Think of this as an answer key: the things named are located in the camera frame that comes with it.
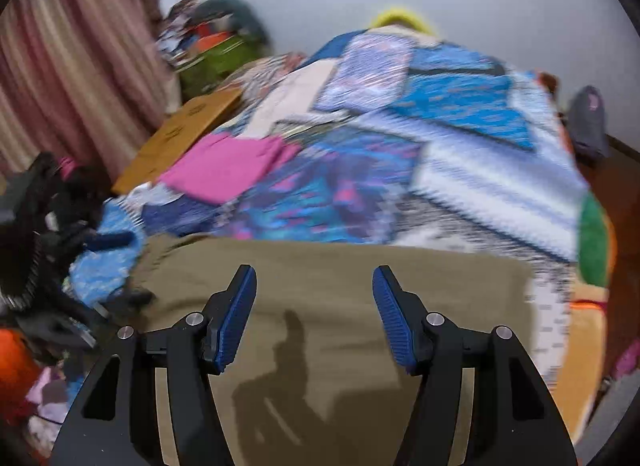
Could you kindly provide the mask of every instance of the cardboard box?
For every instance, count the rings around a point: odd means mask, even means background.
[[[111,192],[124,195],[140,184],[156,180],[200,137],[231,119],[241,96],[239,88],[226,88],[190,99],[140,148]]]

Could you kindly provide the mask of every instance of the pink folded shirt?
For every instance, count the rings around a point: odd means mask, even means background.
[[[223,204],[234,199],[300,151],[280,137],[238,139],[204,136],[159,180],[195,199]]]

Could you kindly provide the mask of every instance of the wooden floor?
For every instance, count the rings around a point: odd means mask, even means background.
[[[612,149],[596,169],[580,165],[616,230],[618,259],[609,287],[604,374],[640,336],[640,162]]]

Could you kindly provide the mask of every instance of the silver bolt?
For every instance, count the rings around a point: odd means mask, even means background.
[[[444,316],[439,312],[430,312],[427,315],[427,323],[437,327],[438,325],[442,325],[444,323]]]
[[[204,316],[199,312],[192,312],[185,319],[187,325],[191,325],[192,327],[194,325],[200,325],[202,323],[202,320],[204,320]]]
[[[127,338],[132,337],[133,335],[133,327],[130,325],[125,325],[124,327],[120,327],[118,331],[118,338],[121,340],[126,340]]]
[[[511,336],[513,336],[513,332],[511,331],[511,329],[508,327],[505,327],[504,325],[500,325],[495,330],[495,333],[503,340],[508,340],[509,338],[511,338]]]

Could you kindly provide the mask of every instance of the curtain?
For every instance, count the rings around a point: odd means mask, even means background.
[[[0,173],[44,150],[117,178],[165,111],[175,77],[158,0],[11,0],[0,16]]]

